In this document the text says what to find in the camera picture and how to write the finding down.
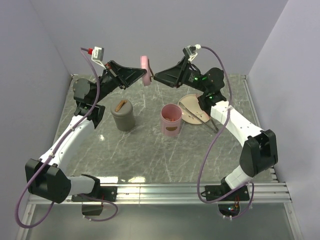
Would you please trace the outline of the metal food tongs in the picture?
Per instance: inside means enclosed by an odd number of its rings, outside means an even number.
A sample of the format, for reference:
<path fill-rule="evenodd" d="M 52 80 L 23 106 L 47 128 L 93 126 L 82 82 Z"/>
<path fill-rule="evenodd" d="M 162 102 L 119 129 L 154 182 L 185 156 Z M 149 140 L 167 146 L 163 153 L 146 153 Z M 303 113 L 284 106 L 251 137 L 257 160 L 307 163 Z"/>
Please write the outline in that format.
<path fill-rule="evenodd" d="M 182 107 L 183 110 L 187 111 L 195 119 L 197 119 L 200 123 L 202 123 L 204 126 L 208 127 L 210 130 L 214 131 L 215 133 L 217 133 L 219 131 L 219 129 L 216 125 L 213 125 L 213 127 L 211 127 L 208 123 L 204 122 L 202 119 L 200 119 L 194 113 L 192 113 L 182 102 L 179 102 L 178 105 L 180 107 Z"/>

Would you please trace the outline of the pink cylindrical container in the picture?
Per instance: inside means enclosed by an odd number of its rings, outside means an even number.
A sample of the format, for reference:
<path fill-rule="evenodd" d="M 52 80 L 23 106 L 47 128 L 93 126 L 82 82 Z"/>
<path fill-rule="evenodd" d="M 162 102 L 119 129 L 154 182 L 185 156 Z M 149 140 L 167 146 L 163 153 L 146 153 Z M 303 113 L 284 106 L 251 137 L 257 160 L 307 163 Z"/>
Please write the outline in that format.
<path fill-rule="evenodd" d="M 170 122 L 165 118 L 175 118 L 176 121 Z M 180 132 L 182 122 L 182 110 L 173 103 L 166 104 L 160 112 L 160 131 L 163 135 L 168 137 L 175 137 Z"/>

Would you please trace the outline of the pink cream plate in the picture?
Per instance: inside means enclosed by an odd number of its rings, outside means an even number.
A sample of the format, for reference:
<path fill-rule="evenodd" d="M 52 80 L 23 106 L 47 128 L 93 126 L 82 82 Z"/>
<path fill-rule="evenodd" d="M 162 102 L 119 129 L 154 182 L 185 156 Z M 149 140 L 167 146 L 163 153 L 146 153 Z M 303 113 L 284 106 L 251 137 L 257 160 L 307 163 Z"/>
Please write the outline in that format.
<path fill-rule="evenodd" d="M 197 117 L 199 117 L 201 120 L 204 122 L 208 122 L 210 120 L 210 117 L 208 114 L 203 111 L 200 108 L 199 102 L 198 102 L 198 97 L 199 94 L 187 94 L 183 96 L 179 101 L 182 102 L 193 114 L 195 114 Z M 189 124 L 192 125 L 201 125 L 197 119 L 195 119 L 193 116 L 191 116 L 186 110 L 183 110 L 182 107 L 180 107 L 182 110 L 182 119 Z"/>

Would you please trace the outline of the grey cylindrical container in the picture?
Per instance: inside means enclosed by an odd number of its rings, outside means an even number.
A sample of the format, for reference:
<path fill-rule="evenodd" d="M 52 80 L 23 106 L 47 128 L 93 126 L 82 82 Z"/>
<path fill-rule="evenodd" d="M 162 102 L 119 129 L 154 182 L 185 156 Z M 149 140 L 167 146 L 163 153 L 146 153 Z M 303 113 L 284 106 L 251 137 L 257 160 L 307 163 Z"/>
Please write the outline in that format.
<path fill-rule="evenodd" d="M 113 116 L 116 127 L 122 132 L 128 132 L 134 128 L 136 121 L 133 111 L 125 117 Z"/>

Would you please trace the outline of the grey lid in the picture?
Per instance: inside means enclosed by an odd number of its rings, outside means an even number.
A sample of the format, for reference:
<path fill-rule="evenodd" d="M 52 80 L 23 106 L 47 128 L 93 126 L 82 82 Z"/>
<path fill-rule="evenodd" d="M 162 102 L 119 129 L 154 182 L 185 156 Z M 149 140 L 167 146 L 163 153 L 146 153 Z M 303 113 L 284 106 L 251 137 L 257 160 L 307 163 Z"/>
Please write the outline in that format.
<path fill-rule="evenodd" d="M 133 112 L 133 105 L 127 99 L 116 100 L 111 104 L 110 112 L 113 116 L 123 118 Z"/>

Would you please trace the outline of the pink lid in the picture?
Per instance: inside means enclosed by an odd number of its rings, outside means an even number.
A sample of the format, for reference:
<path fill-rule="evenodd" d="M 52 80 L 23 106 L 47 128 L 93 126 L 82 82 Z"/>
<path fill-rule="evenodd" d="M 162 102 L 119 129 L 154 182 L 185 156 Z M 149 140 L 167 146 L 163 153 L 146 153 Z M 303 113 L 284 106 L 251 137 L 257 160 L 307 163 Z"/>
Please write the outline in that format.
<path fill-rule="evenodd" d="M 140 67 L 144 70 L 146 70 L 145 75 L 142 77 L 143 85 L 149 86 L 152 82 L 152 71 L 150 68 L 150 61 L 149 58 L 146 55 L 142 55 L 140 57 Z"/>

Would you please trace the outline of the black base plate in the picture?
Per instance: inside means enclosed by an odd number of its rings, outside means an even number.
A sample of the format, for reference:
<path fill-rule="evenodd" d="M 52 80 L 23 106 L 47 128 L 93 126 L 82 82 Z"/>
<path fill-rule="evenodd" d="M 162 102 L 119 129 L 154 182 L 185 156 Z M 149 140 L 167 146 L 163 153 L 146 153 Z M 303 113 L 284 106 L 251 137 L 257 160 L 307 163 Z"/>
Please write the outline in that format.
<path fill-rule="evenodd" d="M 207 201 L 213 201 L 217 198 L 222 197 L 223 195 L 230 192 L 231 189 L 224 184 L 221 185 L 205 185 L 204 191 L 201 193 L 201 196 L 204 197 Z M 235 201 L 249 201 L 250 194 L 248 187 L 242 186 L 240 189 L 236 190 L 235 192 L 231 193 L 230 195 L 226 196 L 222 199 L 223 202 L 235 202 Z"/>
<path fill-rule="evenodd" d="M 106 200 L 109 202 L 115 202 L 117 198 L 117 186 L 100 186 L 95 193 L 87 193 L 83 195 L 73 195 L 71 197 L 72 202 L 101 202 Z"/>

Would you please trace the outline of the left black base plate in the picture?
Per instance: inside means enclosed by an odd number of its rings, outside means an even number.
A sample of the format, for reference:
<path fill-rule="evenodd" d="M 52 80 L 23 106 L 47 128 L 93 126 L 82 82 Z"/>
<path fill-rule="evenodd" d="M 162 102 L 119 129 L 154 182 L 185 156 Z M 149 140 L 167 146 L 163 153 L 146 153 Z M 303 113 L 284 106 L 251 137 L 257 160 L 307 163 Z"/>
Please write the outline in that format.
<path fill-rule="evenodd" d="M 115 202 L 117 198 L 117 186 L 100 186 L 95 193 L 87 193 L 83 195 L 73 195 L 71 197 L 72 202 L 101 202 L 106 200 L 109 202 Z"/>

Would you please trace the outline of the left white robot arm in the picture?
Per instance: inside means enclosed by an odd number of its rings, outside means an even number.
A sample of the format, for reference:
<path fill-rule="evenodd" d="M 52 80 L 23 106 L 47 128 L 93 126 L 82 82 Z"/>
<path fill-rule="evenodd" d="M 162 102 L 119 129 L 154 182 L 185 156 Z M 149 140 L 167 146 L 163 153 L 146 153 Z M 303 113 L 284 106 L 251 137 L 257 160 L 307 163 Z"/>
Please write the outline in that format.
<path fill-rule="evenodd" d="M 77 79 L 72 86 L 74 115 L 57 141 L 39 159 L 25 165 L 29 193 L 62 203 L 68 196 L 83 194 L 89 201 L 101 196 L 100 179 L 91 175 L 66 176 L 65 170 L 82 142 L 101 122 L 105 106 L 98 102 L 115 89 L 125 90 L 148 73 L 145 68 L 124 67 L 111 60 L 97 82 Z"/>

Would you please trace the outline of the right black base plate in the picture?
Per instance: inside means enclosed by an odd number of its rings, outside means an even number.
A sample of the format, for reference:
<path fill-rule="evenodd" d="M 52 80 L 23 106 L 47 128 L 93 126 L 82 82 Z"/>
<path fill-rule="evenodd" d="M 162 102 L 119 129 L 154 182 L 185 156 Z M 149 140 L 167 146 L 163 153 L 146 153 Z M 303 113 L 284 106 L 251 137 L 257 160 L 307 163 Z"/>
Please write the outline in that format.
<path fill-rule="evenodd" d="M 205 185 L 204 191 L 201 193 L 201 196 L 204 197 L 207 201 L 213 201 L 217 198 L 222 197 L 223 195 L 230 192 L 231 189 L 224 184 L 221 185 Z M 231 193 L 230 195 L 226 196 L 222 199 L 223 202 L 235 202 L 235 201 L 249 201 L 250 194 L 248 187 L 242 186 L 240 189 L 236 190 L 235 192 Z"/>

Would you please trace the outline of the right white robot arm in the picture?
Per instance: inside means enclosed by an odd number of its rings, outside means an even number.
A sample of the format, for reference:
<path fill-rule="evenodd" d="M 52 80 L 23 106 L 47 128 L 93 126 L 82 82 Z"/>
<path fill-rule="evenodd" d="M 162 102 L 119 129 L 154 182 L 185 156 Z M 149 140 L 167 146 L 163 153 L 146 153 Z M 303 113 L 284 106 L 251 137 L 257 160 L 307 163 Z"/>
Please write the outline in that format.
<path fill-rule="evenodd" d="M 177 65 L 157 72 L 154 80 L 171 88 L 187 85 L 202 92 L 197 98 L 201 110 L 222 124 L 214 140 L 228 130 L 242 147 L 239 165 L 221 180 L 212 203 L 232 200 L 239 189 L 259 173 L 278 163 L 276 134 L 254 125 L 232 106 L 232 98 L 223 96 L 221 89 L 230 86 L 225 67 L 213 67 L 206 73 L 183 57 Z"/>

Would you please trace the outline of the aluminium mounting rail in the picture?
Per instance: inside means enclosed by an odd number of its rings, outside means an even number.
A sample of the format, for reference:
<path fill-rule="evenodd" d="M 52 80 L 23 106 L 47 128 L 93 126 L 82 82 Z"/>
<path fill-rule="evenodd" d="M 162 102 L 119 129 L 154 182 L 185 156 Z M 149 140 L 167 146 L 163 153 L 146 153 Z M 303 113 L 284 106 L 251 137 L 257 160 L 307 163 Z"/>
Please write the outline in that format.
<path fill-rule="evenodd" d="M 290 203 L 292 201 L 285 183 L 269 182 L 248 185 L 249 196 L 253 195 L 254 204 Z M 101 186 L 116 186 L 117 205 L 191 205 L 201 204 L 195 183 L 105 183 Z M 221 204 L 232 204 L 234 201 L 221 201 Z"/>

